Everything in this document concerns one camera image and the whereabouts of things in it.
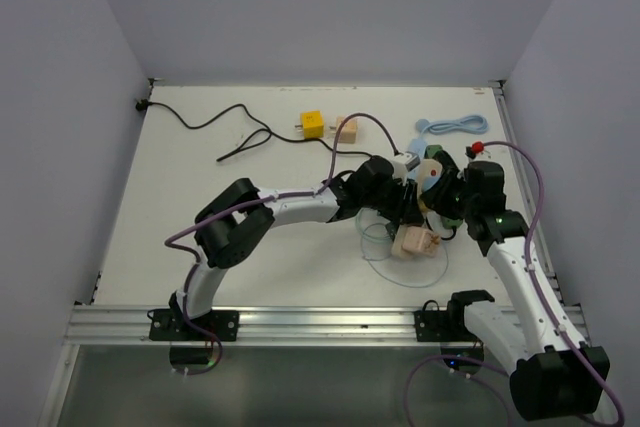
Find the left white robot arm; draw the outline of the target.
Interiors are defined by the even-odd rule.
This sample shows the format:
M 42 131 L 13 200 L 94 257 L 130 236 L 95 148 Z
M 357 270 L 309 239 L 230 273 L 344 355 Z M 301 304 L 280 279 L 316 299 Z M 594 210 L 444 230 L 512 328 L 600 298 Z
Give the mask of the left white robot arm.
M 373 156 L 348 174 L 330 174 L 307 190 L 264 189 L 248 178 L 233 182 L 196 216 L 195 224 L 165 245 L 191 253 L 195 262 L 172 294 L 172 326 L 185 339 L 207 334 L 213 297 L 226 271 L 246 260 L 267 232 L 299 223 L 336 223 L 371 209 L 394 228 L 419 226 L 418 188 L 408 178 L 420 164 L 410 153 Z

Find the beige dragon cube adapter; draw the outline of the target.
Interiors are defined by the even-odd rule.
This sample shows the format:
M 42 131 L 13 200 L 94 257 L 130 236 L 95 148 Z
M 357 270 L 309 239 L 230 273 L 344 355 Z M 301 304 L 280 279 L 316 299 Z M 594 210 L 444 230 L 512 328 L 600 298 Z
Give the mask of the beige dragon cube adapter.
M 339 127 L 341 127 L 341 130 L 337 135 L 338 142 L 341 144 L 355 144 L 358 134 L 357 119 L 345 120 L 343 116 L 338 116 L 335 121 L 334 132 L 337 132 Z

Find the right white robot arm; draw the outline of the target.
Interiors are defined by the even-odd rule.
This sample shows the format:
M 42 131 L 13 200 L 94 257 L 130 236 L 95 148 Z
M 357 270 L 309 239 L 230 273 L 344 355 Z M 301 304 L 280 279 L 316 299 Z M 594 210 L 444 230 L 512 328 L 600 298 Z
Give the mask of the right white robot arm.
M 475 335 L 493 352 L 509 377 L 512 401 L 527 421 L 586 417 L 600 402 L 610 362 L 572 324 L 530 245 L 521 213 L 506 207 L 503 168 L 472 161 L 463 170 L 447 166 L 421 193 L 432 211 L 467 225 L 469 236 L 498 273 L 520 326 L 513 328 L 488 301 L 451 309 L 451 336 Z

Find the yellow cube socket adapter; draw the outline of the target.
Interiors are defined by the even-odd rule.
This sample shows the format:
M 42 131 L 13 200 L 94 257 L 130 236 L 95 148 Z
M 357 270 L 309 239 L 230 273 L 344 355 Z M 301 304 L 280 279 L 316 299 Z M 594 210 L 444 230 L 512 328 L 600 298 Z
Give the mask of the yellow cube socket adapter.
M 304 140 L 321 139 L 325 131 L 322 113 L 319 110 L 302 112 L 295 128 Z

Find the green power strip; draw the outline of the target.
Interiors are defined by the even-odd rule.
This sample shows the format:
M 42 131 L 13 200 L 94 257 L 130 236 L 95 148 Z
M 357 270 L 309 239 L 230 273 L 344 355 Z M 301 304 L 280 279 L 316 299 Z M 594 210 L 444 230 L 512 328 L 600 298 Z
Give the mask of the green power strip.
M 431 144 L 426 148 L 425 158 L 438 163 L 436 175 L 440 176 L 445 167 L 455 165 L 455 161 L 449 153 L 447 153 L 440 144 Z M 461 220 L 455 220 L 443 215 L 440 216 L 440 222 L 445 230 L 458 230 L 462 225 Z

